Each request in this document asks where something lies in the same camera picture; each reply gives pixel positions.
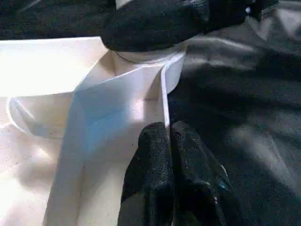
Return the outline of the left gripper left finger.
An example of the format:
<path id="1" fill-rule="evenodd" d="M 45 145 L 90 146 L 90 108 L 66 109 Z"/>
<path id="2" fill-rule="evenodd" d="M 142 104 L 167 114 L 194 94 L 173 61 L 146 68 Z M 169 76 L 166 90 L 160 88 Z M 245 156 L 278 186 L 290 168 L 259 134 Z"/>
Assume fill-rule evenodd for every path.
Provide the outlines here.
<path id="1" fill-rule="evenodd" d="M 170 226 L 174 209 L 174 176 L 165 125 L 144 127 L 124 177 L 119 226 Z"/>

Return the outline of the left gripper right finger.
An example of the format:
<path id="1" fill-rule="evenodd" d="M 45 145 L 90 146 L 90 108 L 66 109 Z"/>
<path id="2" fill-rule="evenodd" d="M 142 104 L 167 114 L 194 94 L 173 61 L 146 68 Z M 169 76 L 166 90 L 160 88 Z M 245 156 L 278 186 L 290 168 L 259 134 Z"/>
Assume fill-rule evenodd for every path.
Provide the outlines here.
<path id="1" fill-rule="evenodd" d="M 236 226 L 238 199 L 227 172 L 183 121 L 171 127 L 176 226 Z"/>

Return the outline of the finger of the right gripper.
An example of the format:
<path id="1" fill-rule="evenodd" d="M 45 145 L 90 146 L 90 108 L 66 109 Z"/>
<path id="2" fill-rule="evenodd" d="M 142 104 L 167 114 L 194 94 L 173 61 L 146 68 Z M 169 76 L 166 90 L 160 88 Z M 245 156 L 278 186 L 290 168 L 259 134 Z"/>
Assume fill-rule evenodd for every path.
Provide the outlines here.
<path id="1" fill-rule="evenodd" d="M 209 17 L 207 0 L 131 0 L 107 17 L 101 38 L 117 52 L 166 49 L 200 33 Z"/>

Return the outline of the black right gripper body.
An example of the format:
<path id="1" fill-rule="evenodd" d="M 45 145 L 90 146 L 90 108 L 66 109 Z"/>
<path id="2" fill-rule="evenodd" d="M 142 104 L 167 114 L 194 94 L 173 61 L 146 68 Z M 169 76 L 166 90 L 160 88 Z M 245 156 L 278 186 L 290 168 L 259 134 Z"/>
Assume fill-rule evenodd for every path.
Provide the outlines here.
<path id="1" fill-rule="evenodd" d="M 258 20 L 264 6 L 263 0 L 210 0 L 208 31 L 242 24 L 247 16 Z"/>

